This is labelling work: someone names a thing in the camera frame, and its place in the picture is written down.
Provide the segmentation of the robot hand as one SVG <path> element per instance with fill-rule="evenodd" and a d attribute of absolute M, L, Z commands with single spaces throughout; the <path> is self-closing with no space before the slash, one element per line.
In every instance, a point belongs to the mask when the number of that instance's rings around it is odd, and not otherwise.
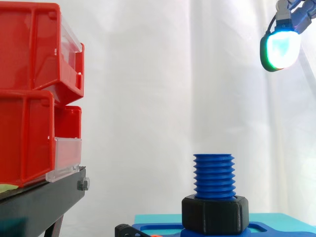
<path fill-rule="evenodd" d="M 301 47 L 300 34 L 315 17 L 314 0 L 277 1 L 276 13 L 260 40 L 260 61 L 266 71 L 276 72 L 296 62 Z"/>

